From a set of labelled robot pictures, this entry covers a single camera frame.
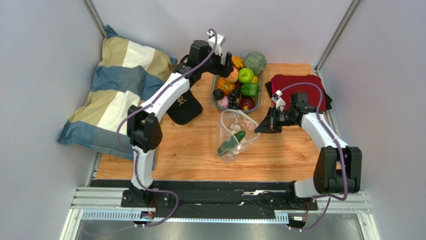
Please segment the dark grape bunch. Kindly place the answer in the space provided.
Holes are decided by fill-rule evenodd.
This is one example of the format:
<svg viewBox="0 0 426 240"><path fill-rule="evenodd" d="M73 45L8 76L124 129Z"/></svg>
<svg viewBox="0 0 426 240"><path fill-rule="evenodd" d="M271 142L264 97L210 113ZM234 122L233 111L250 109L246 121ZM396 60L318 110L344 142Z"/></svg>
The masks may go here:
<svg viewBox="0 0 426 240"><path fill-rule="evenodd" d="M242 99L241 93L237 90L233 90L227 96L228 96L228 99L229 99L229 107L228 108L233 109L233 110L240 110L241 109L240 101Z"/></svg>

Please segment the clear polka dot zip bag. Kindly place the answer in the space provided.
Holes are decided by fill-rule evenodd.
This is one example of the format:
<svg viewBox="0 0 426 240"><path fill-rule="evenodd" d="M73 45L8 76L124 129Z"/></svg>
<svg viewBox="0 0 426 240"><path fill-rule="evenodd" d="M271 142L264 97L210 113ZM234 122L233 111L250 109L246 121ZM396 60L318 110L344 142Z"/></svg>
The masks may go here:
<svg viewBox="0 0 426 240"><path fill-rule="evenodd" d="M216 155L227 164L251 148L260 134L255 132L258 123L241 110L221 113L216 132Z"/></svg>

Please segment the peach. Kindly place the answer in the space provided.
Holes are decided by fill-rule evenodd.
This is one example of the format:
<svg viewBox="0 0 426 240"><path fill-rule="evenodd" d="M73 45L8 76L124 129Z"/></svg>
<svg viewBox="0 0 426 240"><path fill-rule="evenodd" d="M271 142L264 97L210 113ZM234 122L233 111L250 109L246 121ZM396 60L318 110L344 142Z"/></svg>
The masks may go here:
<svg viewBox="0 0 426 240"><path fill-rule="evenodd" d="M229 74L225 80L229 83L235 83L239 79L239 70L236 67L233 67L233 71Z"/></svg>

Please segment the green cucumber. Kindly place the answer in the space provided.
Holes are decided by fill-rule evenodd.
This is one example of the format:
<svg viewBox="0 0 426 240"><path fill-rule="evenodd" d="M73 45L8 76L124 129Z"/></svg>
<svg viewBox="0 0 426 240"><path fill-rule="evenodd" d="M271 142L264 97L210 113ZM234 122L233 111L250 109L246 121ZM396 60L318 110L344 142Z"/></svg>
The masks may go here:
<svg viewBox="0 0 426 240"><path fill-rule="evenodd" d="M234 148L236 148L239 145L240 141L242 141L245 136L246 136L246 132L244 130L240 130L234 133L232 136L230 136L218 147L217 155L219 157L222 157L225 154L227 154L229 151L232 151Z"/></svg>

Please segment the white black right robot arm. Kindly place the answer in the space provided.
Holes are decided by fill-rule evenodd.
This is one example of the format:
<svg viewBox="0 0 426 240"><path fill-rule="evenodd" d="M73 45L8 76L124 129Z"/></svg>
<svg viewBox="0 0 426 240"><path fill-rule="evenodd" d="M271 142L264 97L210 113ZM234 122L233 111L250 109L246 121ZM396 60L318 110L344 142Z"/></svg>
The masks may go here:
<svg viewBox="0 0 426 240"><path fill-rule="evenodd" d="M270 107L255 133L281 133L284 126L301 127L319 150L313 176L297 180L292 191L298 198L334 197L345 200L348 194L358 193L361 188L362 152L341 140L316 107L308 102L307 93L291 95L290 108L280 110Z"/></svg>

